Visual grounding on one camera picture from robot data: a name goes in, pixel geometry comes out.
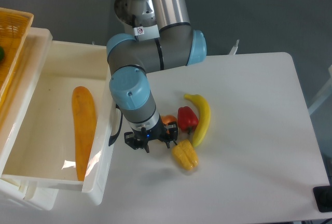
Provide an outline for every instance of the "gray floor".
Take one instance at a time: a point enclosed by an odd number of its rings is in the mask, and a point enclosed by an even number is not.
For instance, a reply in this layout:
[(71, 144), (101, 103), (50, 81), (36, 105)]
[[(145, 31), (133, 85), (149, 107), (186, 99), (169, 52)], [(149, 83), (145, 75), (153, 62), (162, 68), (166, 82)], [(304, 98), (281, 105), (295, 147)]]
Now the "gray floor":
[[(207, 40), (208, 55), (288, 52), (306, 102), (329, 79), (332, 65), (332, 0), (186, 0), (191, 25)], [(0, 0), (0, 7), (32, 12), (34, 27), (53, 39), (105, 45), (123, 31), (114, 0)], [(332, 97), (312, 115), (324, 161), (332, 158)]]

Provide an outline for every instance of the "yellow basket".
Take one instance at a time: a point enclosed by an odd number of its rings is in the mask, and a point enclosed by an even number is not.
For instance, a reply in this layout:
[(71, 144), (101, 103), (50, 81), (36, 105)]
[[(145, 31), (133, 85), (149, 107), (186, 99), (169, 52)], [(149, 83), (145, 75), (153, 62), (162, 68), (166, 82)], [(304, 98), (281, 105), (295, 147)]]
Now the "yellow basket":
[(33, 14), (0, 8), (0, 46), (5, 57), (0, 61), (0, 107), (19, 64), (19, 54), (33, 21)]

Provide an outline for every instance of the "red bell pepper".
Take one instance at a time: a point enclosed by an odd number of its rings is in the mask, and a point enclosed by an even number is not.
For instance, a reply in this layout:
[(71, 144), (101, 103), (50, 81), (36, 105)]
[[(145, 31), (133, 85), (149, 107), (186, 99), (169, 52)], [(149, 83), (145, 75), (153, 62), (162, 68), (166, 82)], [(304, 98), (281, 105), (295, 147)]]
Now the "red bell pepper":
[(198, 125), (198, 118), (189, 106), (180, 107), (177, 111), (177, 124), (183, 132), (195, 130)]

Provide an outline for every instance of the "yellow banana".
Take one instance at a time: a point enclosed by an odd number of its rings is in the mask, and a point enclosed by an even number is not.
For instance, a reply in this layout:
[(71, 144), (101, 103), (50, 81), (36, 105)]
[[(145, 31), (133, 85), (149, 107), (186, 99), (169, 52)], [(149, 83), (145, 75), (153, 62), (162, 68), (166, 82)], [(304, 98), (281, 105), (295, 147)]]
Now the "yellow banana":
[(210, 125), (211, 110), (206, 99), (199, 94), (185, 94), (184, 98), (191, 101), (199, 112), (198, 126), (192, 137), (192, 146), (197, 147), (203, 141)]

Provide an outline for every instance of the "yellow squash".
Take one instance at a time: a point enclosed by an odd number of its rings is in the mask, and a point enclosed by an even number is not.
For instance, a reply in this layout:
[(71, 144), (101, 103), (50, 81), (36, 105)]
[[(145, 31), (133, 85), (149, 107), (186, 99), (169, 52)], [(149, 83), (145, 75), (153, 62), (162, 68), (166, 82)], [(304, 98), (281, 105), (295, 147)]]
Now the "yellow squash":
[(188, 171), (196, 167), (199, 163), (198, 156), (190, 141), (187, 139), (179, 142), (173, 147), (172, 155), (175, 161), (178, 162), (182, 168)]
[(75, 127), (77, 178), (79, 181), (84, 181), (97, 124), (93, 98), (87, 88), (77, 87), (74, 89), (72, 110)]
[(203, 141), (210, 125), (210, 106), (207, 100), (199, 94), (185, 94), (184, 98), (191, 101), (199, 112), (199, 122), (192, 137), (192, 146), (197, 147)]

